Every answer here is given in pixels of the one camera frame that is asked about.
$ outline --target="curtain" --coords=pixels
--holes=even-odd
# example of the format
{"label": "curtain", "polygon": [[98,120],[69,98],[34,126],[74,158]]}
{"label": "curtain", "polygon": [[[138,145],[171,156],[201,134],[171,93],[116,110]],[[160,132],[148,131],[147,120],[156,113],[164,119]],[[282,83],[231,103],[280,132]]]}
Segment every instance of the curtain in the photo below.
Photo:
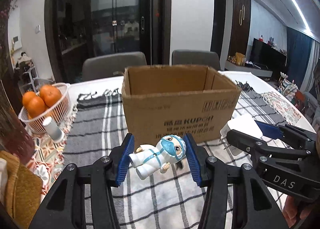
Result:
{"label": "curtain", "polygon": [[288,50],[288,80],[300,89],[303,82],[313,39],[309,36],[287,27],[287,50]]}
{"label": "curtain", "polygon": [[318,63],[319,49],[320,49],[320,43],[313,40],[306,74],[304,76],[303,82],[300,87],[301,92],[305,92],[305,91],[308,92],[313,86],[313,83],[314,83],[313,71]]}

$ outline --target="doll face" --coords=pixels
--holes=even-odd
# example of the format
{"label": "doll face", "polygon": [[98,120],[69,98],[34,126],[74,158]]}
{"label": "doll face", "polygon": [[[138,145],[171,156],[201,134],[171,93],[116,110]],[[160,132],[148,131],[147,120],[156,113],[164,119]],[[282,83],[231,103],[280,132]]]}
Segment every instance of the doll face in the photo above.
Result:
{"label": "doll face", "polygon": [[176,151],[176,155],[179,155],[179,154],[182,152],[181,144],[180,144],[180,142],[179,142],[178,139],[176,139],[176,138],[173,137],[173,136],[169,136],[169,135],[163,137],[163,139],[165,139],[165,140],[170,141],[170,142],[173,143],[174,149],[175,149],[175,151]]}

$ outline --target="blue gripper pad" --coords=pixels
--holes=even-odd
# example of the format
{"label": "blue gripper pad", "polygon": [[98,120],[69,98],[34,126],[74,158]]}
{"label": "blue gripper pad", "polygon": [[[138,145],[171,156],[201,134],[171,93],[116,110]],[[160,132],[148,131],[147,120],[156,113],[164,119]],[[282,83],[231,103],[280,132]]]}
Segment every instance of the blue gripper pad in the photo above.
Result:
{"label": "blue gripper pad", "polygon": [[273,140],[282,138],[283,134],[277,126],[266,124],[257,120],[255,120],[255,122],[262,131],[263,136],[269,137]]}
{"label": "blue gripper pad", "polygon": [[123,146],[124,146],[124,150],[118,162],[118,171],[116,175],[116,184],[118,186],[120,186],[120,184],[125,180],[125,177],[128,172],[129,164],[130,164],[129,154],[133,153],[133,150],[134,150],[134,136],[131,133],[128,133],[124,138],[124,141],[121,147]]}
{"label": "blue gripper pad", "polygon": [[207,186],[209,177],[205,160],[209,156],[205,148],[198,146],[191,133],[187,133],[183,140],[186,143],[186,157],[191,171],[192,179],[199,187]]}

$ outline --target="gold door handle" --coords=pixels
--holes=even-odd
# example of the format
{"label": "gold door handle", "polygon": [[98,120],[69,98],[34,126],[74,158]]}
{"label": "gold door handle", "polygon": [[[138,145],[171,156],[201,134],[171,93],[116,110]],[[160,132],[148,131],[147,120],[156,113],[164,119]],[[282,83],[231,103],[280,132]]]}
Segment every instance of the gold door handle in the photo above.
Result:
{"label": "gold door handle", "polygon": [[245,7],[242,5],[242,20],[244,20],[244,12],[245,12]]}
{"label": "gold door handle", "polygon": [[240,10],[240,14],[239,14],[239,25],[242,25],[242,10]]}

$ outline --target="gray striped cloth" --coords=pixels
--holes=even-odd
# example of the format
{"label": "gray striped cloth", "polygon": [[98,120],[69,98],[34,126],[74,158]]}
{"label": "gray striped cloth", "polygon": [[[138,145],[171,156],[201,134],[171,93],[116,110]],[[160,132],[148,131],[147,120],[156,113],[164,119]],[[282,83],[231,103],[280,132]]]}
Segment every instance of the gray striped cloth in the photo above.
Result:
{"label": "gray striped cloth", "polygon": [[[269,124],[284,124],[285,120],[276,113],[261,96],[254,91],[241,92],[233,118],[245,113],[254,119]],[[98,158],[108,155],[111,149],[122,143],[127,134],[122,98],[120,94],[82,100],[68,136],[64,151],[65,166],[90,165]],[[281,141],[264,138],[268,145],[287,147]],[[219,140],[200,144],[209,153],[230,165],[241,166],[251,163],[250,156],[242,152],[234,157],[227,145]],[[113,200],[121,228],[197,228],[199,224],[206,188],[197,187],[192,180],[187,160],[183,168],[171,165],[165,174],[155,172],[140,180],[134,168],[129,167],[127,177],[119,188],[113,188]],[[270,189],[282,210],[286,195]],[[226,227],[231,228],[233,209],[233,186],[228,185]],[[86,187],[85,210],[87,228],[93,228],[91,216],[90,186]]]}

